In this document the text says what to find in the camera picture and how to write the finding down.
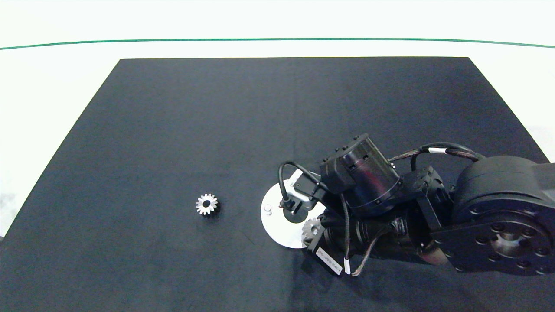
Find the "metal gear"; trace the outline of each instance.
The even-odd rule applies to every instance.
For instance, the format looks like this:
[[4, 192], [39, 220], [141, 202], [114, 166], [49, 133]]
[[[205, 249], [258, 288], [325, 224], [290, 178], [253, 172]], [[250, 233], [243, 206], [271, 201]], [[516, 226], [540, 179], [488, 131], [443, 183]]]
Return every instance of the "metal gear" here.
[[212, 194], [202, 195], [196, 203], [196, 212], [204, 217], [209, 217], [218, 213], [218, 199]]
[[308, 219], [305, 224], [302, 226], [302, 234], [301, 239], [302, 243], [305, 246], [309, 246], [312, 243], [312, 240], [320, 231], [323, 230], [322, 224], [320, 223], [320, 219], [312, 218]]

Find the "white circular plate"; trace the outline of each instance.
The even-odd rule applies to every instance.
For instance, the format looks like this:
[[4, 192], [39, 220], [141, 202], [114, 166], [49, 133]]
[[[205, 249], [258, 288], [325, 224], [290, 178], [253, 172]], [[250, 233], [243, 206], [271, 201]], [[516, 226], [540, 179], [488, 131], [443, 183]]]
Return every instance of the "white circular plate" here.
[[322, 203], [317, 203], [309, 211], [305, 221], [301, 223], [291, 223], [283, 215], [283, 208], [279, 207], [281, 201], [281, 191], [279, 184], [276, 183], [268, 190], [262, 205], [260, 206], [260, 218], [264, 229], [270, 237], [278, 244], [289, 248], [305, 248], [302, 243], [302, 226], [308, 219], [316, 218], [324, 212], [326, 207]]

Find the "label sticker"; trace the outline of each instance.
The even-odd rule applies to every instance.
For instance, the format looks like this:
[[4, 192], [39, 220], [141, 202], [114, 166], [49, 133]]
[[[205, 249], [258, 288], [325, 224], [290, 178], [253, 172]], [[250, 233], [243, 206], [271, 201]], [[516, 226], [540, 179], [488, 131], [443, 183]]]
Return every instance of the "label sticker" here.
[[327, 264], [327, 266], [329, 266], [335, 272], [335, 274], [341, 274], [341, 271], [343, 271], [341, 265], [339, 265], [337, 261], [335, 261], [330, 255], [328, 255], [327, 252], [322, 249], [322, 247], [318, 248], [318, 250], [316, 251], [316, 255], [318, 256], [318, 258], [322, 259], [322, 261]]

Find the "black cylindrical motor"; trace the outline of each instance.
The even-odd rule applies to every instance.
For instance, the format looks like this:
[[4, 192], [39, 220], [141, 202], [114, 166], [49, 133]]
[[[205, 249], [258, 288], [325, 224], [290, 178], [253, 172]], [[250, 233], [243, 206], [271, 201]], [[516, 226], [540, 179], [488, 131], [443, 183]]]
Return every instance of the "black cylindrical motor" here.
[[320, 166], [322, 181], [334, 194], [343, 193], [357, 217], [372, 217], [392, 207], [380, 205], [401, 185], [399, 175], [368, 134], [336, 149]]
[[467, 222], [484, 213], [518, 211], [540, 217], [541, 206], [552, 206], [555, 164], [513, 156], [496, 156], [468, 166], [454, 192], [452, 222]]

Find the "robotic arm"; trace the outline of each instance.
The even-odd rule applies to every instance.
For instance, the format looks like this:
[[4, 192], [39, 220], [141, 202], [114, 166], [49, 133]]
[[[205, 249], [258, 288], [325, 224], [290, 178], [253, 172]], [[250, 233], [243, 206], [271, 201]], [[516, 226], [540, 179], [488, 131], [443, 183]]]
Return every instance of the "robotic arm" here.
[[[432, 167], [416, 168], [421, 153], [474, 163], [460, 174], [456, 188], [446, 190]], [[392, 162], [403, 158], [411, 158], [412, 171], [399, 174]], [[289, 190], [282, 176], [286, 165], [302, 172], [290, 179]], [[320, 175], [285, 162], [279, 184], [280, 209], [288, 219], [306, 217], [316, 204], [324, 205], [322, 214], [304, 221], [302, 243], [334, 275], [357, 276], [369, 258], [448, 261], [461, 273], [542, 275], [555, 270], [555, 163], [485, 158], [446, 142], [386, 159], [363, 134], [324, 159]], [[362, 260], [351, 271], [354, 255]]]

